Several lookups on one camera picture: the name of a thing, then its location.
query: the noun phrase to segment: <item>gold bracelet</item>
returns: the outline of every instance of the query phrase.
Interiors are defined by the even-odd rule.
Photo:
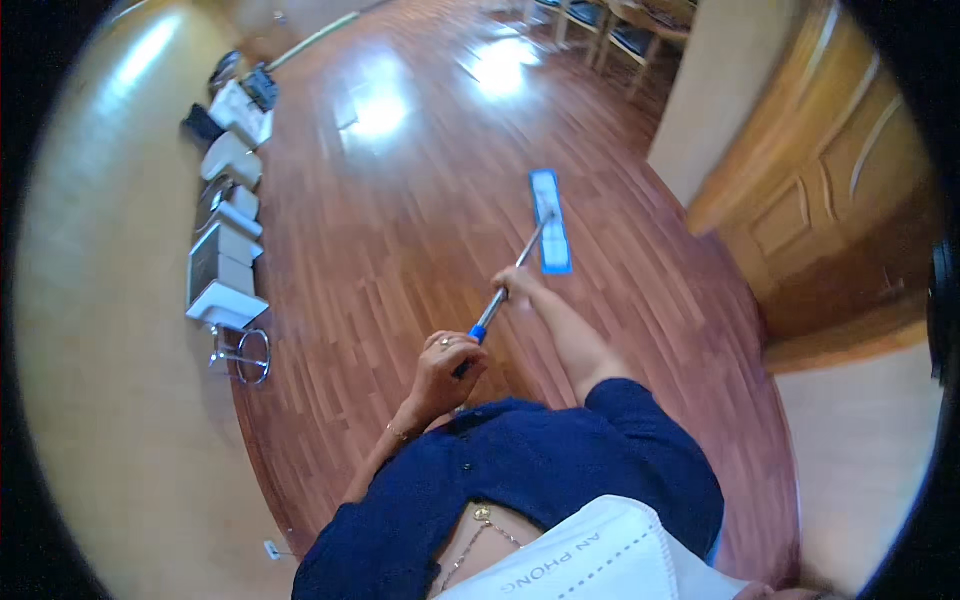
[[[407,434],[403,433],[402,431],[397,431],[397,429],[396,429],[396,427],[394,427],[394,423],[393,423],[392,421],[389,422],[389,423],[387,423],[387,431],[389,431],[390,433],[394,434],[395,436],[397,436],[398,438],[400,438],[400,439],[403,440],[404,442],[406,442],[407,440],[410,439],[410,438],[407,436]]]

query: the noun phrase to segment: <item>chrome stool leg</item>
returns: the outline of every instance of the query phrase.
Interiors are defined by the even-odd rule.
[[[227,332],[233,331],[240,334],[240,341],[237,342],[236,347],[231,346],[227,341]],[[267,375],[270,373],[270,339],[267,337],[267,332],[263,329],[243,329],[237,327],[231,327],[230,325],[225,324],[212,324],[210,326],[210,333],[213,335],[213,354],[210,354],[210,364],[209,367],[213,367],[214,363],[218,360],[232,360],[236,363],[237,374],[235,377],[244,383],[263,383],[267,378]],[[266,357],[263,360],[255,360],[252,358],[247,358],[243,355],[244,345],[247,343],[247,339],[252,336],[260,336],[263,338],[263,345],[266,348]],[[256,381],[250,381],[243,374],[243,365],[255,365],[263,370],[260,374],[260,378]],[[227,366],[227,375],[234,377],[229,372],[229,363]]]

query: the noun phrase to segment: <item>navy blue shirt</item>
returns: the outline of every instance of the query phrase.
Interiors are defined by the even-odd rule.
[[[486,404],[411,442],[360,503],[341,506],[304,557],[293,597],[423,598],[470,500],[546,531],[607,493],[652,507],[701,558],[720,531],[723,495],[707,457],[634,381],[598,384],[586,408]]]

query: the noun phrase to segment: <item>hardwood floorboard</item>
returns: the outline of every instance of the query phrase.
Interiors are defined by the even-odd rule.
[[[789,580],[794,467],[753,296],[717,240],[686,232],[644,160],[679,57],[631,105],[616,60],[604,79],[576,52],[491,37],[497,27],[470,0],[395,0],[275,73],[256,264],[274,370],[234,395],[281,531],[302,554],[333,517],[424,337],[469,329],[490,277],[516,259],[534,228],[527,174],[548,167],[574,274],[546,284],[703,446],[727,498],[721,570]],[[488,348],[471,400],[574,405],[530,313],[504,310]]]

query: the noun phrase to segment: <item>mop handle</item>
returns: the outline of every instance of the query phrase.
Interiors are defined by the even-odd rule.
[[[523,263],[527,261],[527,256],[530,255],[530,252],[533,250],[534,246],[537,245],[537,241],[540,239],[540,236],[543,234],[543,228],[546,227],[546,224],[553,219],[553,213],[550,213],[546,216],[543,221],[537,225],[537,230],[534,231],[533,236],[530,238],[530,241],[527,242],[526,248],[523,249],[523,252],[520,253],[520,258],[516,260],[514,265],[518,269],[523,266]],[[507,288],[501,287],[496,291],[496,295],[493,296],[493,300],[490,301],[490,304],[487,305],[487,310],[483,311],[483,315],[480,316],[480,320],[477,321],[477,324],[470,329],[469,336],[476,338],[477,344],[483,344],[483,341],[487,339],[487,327],[490,326],[490,322],[493,321],[493,317],[496,316],[496,311],[500,309],[500,304],[507,299]],[[453,376],[460,379],[464,376],[464,373],[467,372],[467,369],[470,368],[469,363],[464,363],[457,367],[457,370],[453,372]]]

